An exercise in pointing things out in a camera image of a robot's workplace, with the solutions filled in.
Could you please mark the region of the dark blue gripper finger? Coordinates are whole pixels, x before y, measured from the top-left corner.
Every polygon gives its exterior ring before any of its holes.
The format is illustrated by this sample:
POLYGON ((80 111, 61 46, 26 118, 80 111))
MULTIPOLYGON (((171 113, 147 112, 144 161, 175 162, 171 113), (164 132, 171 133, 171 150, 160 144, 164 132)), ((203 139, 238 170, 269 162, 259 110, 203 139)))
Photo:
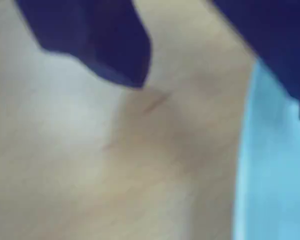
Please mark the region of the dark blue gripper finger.
POLYGON ((300 0, 212 3, 300 105, 300 0))
POLYGON ((111 83, 141 88, 152 45, 130 0, 18 0, 38 44, 71 55, 111 83))

